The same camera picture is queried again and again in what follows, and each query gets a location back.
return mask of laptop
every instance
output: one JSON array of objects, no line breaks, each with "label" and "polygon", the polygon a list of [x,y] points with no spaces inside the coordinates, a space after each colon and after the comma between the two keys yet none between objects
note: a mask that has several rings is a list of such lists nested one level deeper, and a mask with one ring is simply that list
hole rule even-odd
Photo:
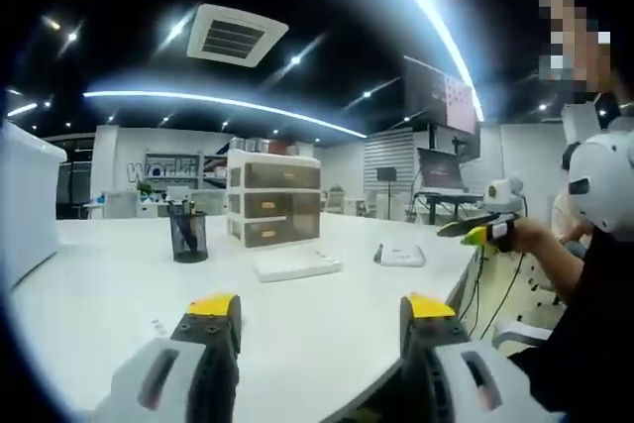
[{"label": "laptop", "polygon": [[482,198],[481,193],[468,192],[460,174],[458,157],[431,149],[418,148],[418,163],[424,194]]}]

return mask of black shirt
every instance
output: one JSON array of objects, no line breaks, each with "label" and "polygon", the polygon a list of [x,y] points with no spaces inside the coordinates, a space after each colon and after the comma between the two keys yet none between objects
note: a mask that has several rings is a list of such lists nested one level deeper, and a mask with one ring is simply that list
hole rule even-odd
[{"label": "black shirt", "polygon": [[544,407],[575,421],[634,413],[634,243],[594,229],[580,281],[553,334],[511,356]]}]

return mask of person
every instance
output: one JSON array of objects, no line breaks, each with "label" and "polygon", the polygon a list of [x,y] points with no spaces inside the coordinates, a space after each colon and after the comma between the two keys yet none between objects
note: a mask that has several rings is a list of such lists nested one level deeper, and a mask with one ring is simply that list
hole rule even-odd
[{"label": "person", "polygon": [[[562,169],[566,173],[570,171],[573,152],[580,144],[568,145],[562,155]],[[553,202],[551,230],[569,252],[578,258],[583,258],[590,242],[591,225],[573,212],[568,185]]]},{"label": "person", "polygon": [[[602,0],[594,7],[615,13],[618,9],[606,9],[614,5],[612,1],[622,12],[622,0]],[[582,0],[539,2],[550,12],[551,25],[564,33],[563,53],[569,58],[575,88],[582,85],[586,92],[609,93],[618,104],[627,103],[631,99],[631,54],[626,54],[629,31],[620,23],[623,18],[618,22],[616,17],[609,19],[610,43],[602,44],[597,31],[589,27],[593,22]],[[576,163],[575,153],[572,161]],[[624,176],[632,180],[631,175]],[[614,199],[634,203],[634,187],[629,188],[631,192],[626,187],[625,196]],[[619,207],[610,210],[619,211]],[[617,240],[603,231],[605,222],[593,225],[583,261],[533,219],[517,220],[510,234],[513,248],[535,256],[567,304],[545,343],[510,359],[528,375],[532,395],[546,409],[566,412],[571,421],[615,421],[631,413],[627,382],[634,365],[629,333],[623,331],[631,327],[634,242]]]}]

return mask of hand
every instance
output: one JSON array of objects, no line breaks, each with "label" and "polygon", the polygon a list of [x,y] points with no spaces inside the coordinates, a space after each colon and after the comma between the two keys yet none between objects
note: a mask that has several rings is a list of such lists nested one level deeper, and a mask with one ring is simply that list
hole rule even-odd
[{"label": "hand", "polygon": [[554,238],[545,225],[532,218],[524,217],[515,220],[513,231],[509,236],[514,251],[530,254],[534,254],[534,251],[549,237]]}]

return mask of ceiling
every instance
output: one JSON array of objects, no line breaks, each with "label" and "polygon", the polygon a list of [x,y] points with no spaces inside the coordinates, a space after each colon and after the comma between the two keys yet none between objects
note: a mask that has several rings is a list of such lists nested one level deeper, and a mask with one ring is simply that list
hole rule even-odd
[{"label": "ceiling", "polygon": [[[289,29],[253,68],[188,57],[191,21],[171,42],[166,39],[203,3],[255,13]],[[549,45],[549,25],[540,19],[536,0],[434,3],[464,58],[486,120],[559,116],[561,101],[536,75],[539,54]],[[460,76],[415,0],[39,0],[28,12],[28,34],[18,44],[8,82],[22,96],[8,94],[8,109],[37,102],[12,120],[25,129],[36,126],[32,132],[42,137],[92,132],[112,117],[111,124],[123,127],[224,130],[246,137],[277,131],[284,139],[338,144],[355,137],[235,104],[87,99],[82,93],[144,90],[230,98],[370,134],[406,116],[398,79],[405,54]],[[77,38],[69,43],[73,32]],[[292,64],[297,55],[301,62]],[[539,111],[541,103],[552,104]]]}]

